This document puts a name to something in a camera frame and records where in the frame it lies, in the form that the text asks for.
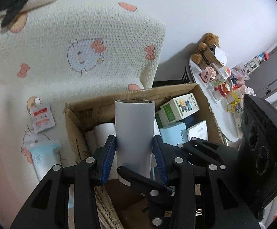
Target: hello kitty blanket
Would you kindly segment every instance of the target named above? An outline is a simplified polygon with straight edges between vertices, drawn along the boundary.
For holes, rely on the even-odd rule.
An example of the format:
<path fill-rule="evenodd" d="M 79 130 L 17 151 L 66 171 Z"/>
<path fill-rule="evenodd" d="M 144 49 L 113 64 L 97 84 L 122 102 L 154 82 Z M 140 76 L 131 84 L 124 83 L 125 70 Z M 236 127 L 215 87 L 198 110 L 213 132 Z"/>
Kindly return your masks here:
<path fill-rule="evenodd" d="M 38 184 L 23 146 L 59 140 L 62 164 L 75 164 L 65 103 L 151 88 L 165 27 L 134 5 L 74 0 L 21 12 L 2 29 L 1 21 L 0 222 L 9 228 Z M 39 134 L 29 114 L 35 97 L 51 105 L 56 123 Z"/>

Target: hello kitty print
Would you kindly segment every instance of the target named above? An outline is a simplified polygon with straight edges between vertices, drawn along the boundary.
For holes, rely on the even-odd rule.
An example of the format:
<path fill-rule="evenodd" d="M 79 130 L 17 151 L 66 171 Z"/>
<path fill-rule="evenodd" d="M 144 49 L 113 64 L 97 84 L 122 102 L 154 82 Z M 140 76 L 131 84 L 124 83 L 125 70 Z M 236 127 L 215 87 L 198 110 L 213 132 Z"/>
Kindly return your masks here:
<path fill-rule="evenodd" d="M 102 39 L 81 39 L 69 42 L 67 60 L 73 70 L 87 74 L 89 70 L 104 61 L 102 53 L 106 47 Z"/>

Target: white packet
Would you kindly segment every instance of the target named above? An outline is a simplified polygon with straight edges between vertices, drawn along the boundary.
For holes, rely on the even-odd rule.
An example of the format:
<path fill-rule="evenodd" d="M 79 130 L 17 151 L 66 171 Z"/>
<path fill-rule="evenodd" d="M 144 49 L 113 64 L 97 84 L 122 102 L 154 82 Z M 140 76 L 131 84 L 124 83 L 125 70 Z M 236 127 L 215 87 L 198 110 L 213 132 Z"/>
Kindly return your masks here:
<path fill-rule="evenodd" d="M 34 132 L 39 133 L 55 126 L 51 107 L 48 103 L 41 103 L 39 98 L 35 99 L 36 106 L 29 111 L 33 120 Z"/>

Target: brown teddy bear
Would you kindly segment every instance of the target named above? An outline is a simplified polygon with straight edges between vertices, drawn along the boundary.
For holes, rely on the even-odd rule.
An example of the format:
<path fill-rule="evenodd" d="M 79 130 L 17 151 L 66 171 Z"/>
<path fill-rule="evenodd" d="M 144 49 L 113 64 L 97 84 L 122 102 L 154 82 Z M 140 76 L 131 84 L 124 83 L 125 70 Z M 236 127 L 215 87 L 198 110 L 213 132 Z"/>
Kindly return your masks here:
<path fill-rule="evenodd" d="M 200 43 L 198 46 L 198 50 L 195 52 L 195 54 L 193 54 L 191 56 L 192 61 L 196 64 L 201 64 L 202 62 L 202 53 L 206 50 L 206 48 L 212 44 L 215 44 L 216 46 L 219 46 L 219 37 L 212 34 L 212 33 L 208 33 L 206 35 L 205 41 Z"/>

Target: gray door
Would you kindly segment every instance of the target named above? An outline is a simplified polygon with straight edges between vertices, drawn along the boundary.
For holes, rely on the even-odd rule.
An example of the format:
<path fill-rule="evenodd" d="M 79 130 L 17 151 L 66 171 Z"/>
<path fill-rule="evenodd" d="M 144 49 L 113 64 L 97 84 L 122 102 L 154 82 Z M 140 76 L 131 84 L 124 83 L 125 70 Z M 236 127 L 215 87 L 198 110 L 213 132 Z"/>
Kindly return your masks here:
<path fill-rule="evenodd" d="M 251 87 L 258 97 L 267 98 L 277 91 L 277 47 L 249 77 L 246 86 Z"/>

